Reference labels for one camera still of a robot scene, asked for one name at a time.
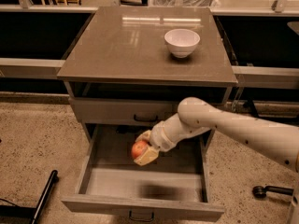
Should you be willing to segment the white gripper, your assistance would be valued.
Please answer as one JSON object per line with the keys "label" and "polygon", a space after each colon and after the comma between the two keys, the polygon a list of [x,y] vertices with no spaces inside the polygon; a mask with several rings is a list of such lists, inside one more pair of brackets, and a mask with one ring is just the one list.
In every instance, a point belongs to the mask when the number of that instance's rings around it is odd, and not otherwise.
{"label": "white gripper", "polygon": [[139,166],[147,165],[158,158],[159,151],[168,152],[175,147],[176,144],[168,138],[164,128],[165,122],[161,121],[152,130],[144,131],[136,138],[136,142],[145,141],[152,145],[152,147],[144,147],[136,152],[134,158],[136,164]]}

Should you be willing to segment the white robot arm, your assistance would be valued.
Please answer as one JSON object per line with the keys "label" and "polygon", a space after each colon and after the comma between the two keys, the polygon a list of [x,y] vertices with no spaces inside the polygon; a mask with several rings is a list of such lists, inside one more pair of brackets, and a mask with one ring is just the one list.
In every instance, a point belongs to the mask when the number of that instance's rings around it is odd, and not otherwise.
{"label": "white robot arm", "polygon": [[132,146],[136,164],[147,165],[184,139],[216,130],[299,173],[299,128],[220,110],[189,97],[178,105],[175,115],[140,134]]}

